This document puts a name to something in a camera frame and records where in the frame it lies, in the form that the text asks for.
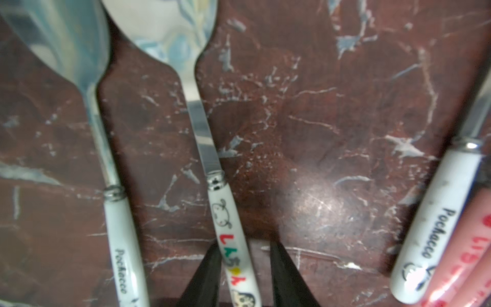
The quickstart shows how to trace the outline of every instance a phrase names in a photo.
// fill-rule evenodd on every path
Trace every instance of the stainless steel utensil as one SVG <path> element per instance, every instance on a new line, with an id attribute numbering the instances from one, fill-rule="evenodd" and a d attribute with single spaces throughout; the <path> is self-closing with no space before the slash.
<path id="1" fill-rule="evenodd" d="M 97 0 L 1 0 L 0 14 L 38 58 L 82 94 L 106 183 L 104 210 L 119 305 L 149 307 L 130 205 L 97 105 L 97 83 L 109 61 L 109 31 L 101 4 Z"/>
<path id="2" fill-rule="evenodd" d="M 218 160 L 194 77 L 196 61 L 213 31 L 217 0 L 103 0 L 103 3 L 129 39 L 179 75 L 208 182 L 208 198 L 232 300 L 253 297 L 255 305 L 261 306 L 237 207 Z"/>
<path id="3" fill-rule="evenodd" d="M 390 289 L 415 304 L 425 294 L 455 229 L 481 161 L 481 127 L 491 107 L 491 70 L 419 205 L 392 270 Z"/>

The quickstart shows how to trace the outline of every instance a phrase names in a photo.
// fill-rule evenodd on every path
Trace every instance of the cutlery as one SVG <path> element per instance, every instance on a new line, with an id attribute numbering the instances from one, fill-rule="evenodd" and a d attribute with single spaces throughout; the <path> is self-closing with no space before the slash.
<path id="1" fill-rule="evenodd" d="M 491 71 L 452 140 L 419 205 L 392 270 L 396 299 L 415 304 L 424 295 L 445 251 L 481 161 L 479 132 L 491 106 Z"/>
<path id="2" fill-rule="evenodd" d="M 218 160 L 194 75 L 217 15 L 217 0 L 103 0 L 118 27 L 141 50 L 172 67 L 181 85 L 199 156 L 232 300 L 253 297 L 259 289 L 237 207 Z"/>
<path id="3" fill-rule="evenodd" d="M 483 302 L 491 294 L 491 249 L 488 249 L 472 273 L 465 280 L 462 288 L 446 307 L 485 307 Z"/>
<path id="4" fill-rule="evenodd" d="M 487 183 L 465 206 L 425 295 L 417 304 L 405 307 L 446 306 L 453 302 L 491 244 L 490 205 L 491 190 Z"/>
<path id="5" fill-rule="evenodd" d="M 130 204 L 96 97 L 97 83 L 109 62 L 109 30 L 100 2 L 1 0 L 0 14 L 40 60 L 80 91 L 106 184 L 104 211 L 119 305 L 149 307 Z"/>

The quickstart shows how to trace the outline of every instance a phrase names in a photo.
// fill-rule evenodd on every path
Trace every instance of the red marble surface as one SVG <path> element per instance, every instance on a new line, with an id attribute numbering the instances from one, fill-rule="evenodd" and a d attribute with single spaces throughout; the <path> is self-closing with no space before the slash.
<path id="1" fill-rule="evenodd" d="M 221 0 L 197 65 L 215 143 L 233 156 L 221 162 L 266 305 L 276 235 L 322 306 L 400 305 L 388 274 L 417 187 L 488 56 L 489 1 L 335 2 Z M 112 34 L 101 109 L 150 296 L 172 306 L 214 237 L 204 176 L 176 74 Z M 337 48 L 360 34 L 351 50 Z M 223 71 L 227 48 L 233 70 Z M 104 183 L 81 97 L 3 22 L 0 101 L 0 306 L 116 307 Z M 242 141 L 230 148 L 234 138 Z M 169 212 L 157 206 L 173 176 L 165 196 L 179 209 Z M 230 301 L 226 285 L 220 295 Z"/>

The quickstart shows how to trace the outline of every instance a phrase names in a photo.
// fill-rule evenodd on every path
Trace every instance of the spoon handle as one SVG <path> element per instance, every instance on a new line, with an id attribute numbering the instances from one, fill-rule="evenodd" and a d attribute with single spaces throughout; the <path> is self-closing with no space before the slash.
<path id="1" fill-rule="evenodd" d="M 141 261 L 130 202 L 120 184 L 96 97 L 91 86 L 84 95 L 85 108 L 99 155 L 104 189 L 104 212 L 108 231 L 114 283 L 120 307 L 150 307 L 145 271 Z"/>
<path id="2" fill-rule="evenodd" d="M 390 289 L 415 304 L 428 288 L 459 219 L 481 161 L 479 152 L 449 149 L 419 205 L 392 269 Z"/>
<path id="3" fill-rule="evenodd" d="M 252 303 L 249 304 L 250 306 L 262 306 L 246 236 L 232 191 L 220 166 L 196 80 L 193 74 L 187 76 L 180 74 L 180 77 L 199 156 L 208 183 L 208 199 L 213 225 L 226 266 L 225 272 L 232 302 L 240 306 L 240 300 L 244 299 Z"/>
<path id="4" fill-rule="evenodd" d="M 122 187 L 118 186 L 106 188 L 104 196 L 106 228 L 119 307 L 150 307 L 130 202 Z"/>

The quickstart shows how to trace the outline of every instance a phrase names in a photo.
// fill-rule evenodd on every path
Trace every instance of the cartoon character print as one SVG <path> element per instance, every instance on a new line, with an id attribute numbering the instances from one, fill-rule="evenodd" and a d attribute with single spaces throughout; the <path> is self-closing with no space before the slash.
<path id="1" fill-rule="evenodd" d="M 425 283 L 430 279 L 432 275 L 432 270 L 434 270 L 436 266 L 429 267 L 428 269 L 424 269 L 423 267 L 417 266 L 412 262 L 406 263 L 402 270 L 402 277 L 406 281 L 414 281 L 418 282 L 416 286 L 416 291 L 419 291 L 423 288 Z"/>
<path id="2" fill-rule="evenodd" d="M 254 307 L 256 305 L 256 299 L 252 294 L 235 290 L 232 290 L 232 302 L 234 307 Z"/>
<path id="3" fill-rule="evenodd" d="M 230 223 L 230 215 L 228 214 L 228 210 L 225 207 L 225 199 L 221 199 L 220 201 L 221 203 L 212 204 L 213 219 L 218 226 L 228 226 L 228 228 L 230 229 L 232 228 L 232 224 Z"/>

